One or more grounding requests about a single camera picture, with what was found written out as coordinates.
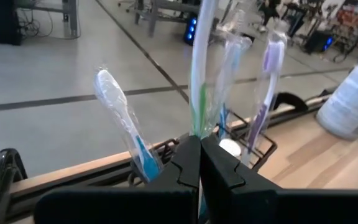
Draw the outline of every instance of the white bottle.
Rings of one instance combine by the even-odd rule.
[[[320,108],[317,120],[339,137],[358,138],[358,65]]]

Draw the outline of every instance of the cable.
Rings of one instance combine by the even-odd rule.
[[[41,4],[41,0],[37,0],[34,4]],[[77,21],[78,21],[78,35],[72,38],[64,38],[64,37],[51,37],[50,35],[53,32],[53,19],[48,11],[48,17],[50,21],[50,31],[48,34],[42,34],[40,31],[41,24],[38,20],[34,19],[34,10],[33,9],[19,9],[22,12],[22,17],[19,17],[19,25],[21,27],[22,34],[24,39],[28,37],[49,37],[60,40],[75,40],[81,37],[81,22],[80,22],[80,13],[79,13],[80,1],[77,0]]]

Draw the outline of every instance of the white cap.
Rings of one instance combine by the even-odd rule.
[[[219,146],[221,146],[224,150],[226,150],[226,152],[230,153],[237,159],[240,158],[241,147],[232,139],[222,139],[219,143]]]

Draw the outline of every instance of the wire rack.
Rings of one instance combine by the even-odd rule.
[[[231,130],[228,130],[226,127],[224,130],[232,140],[240,145],[240,147],[245,148],[247,147],[245,139],[250,130],[250,124],[233,111],[229,110],[229,113],[239,120],[240,124],[232,127]],[[151,149],[158,152],[158,156],[164,166],[171,160],[172,156],[175,155],[180,139],[181,138],[169,139]],[[250,169],[255,170],[256,172],[259,171],[259,169],[266,163],[267,159],[277,149],[277,143],[265,134],[259,135],[259,143],[259,147],[256,147],[251,151],[250,164],[248,165]],[[128,176],[129,186],[137,187],[146,183],[147,181],[142,177],[142,174],[133,161],[131,161],[131,167],[132,173]]]

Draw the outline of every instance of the person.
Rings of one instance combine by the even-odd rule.
[[[264,4],[261,5],[260,9],[264,15],[264,21],[262,23],[262,25],[259,27],[259,32],[265,32],[266,29],[266,25],[269,22],[271,17],[277,18],[280,17],[280,15],[278,15],[278,12],[276,10],[277,6],[281,3],[281,0],[265,0]]]

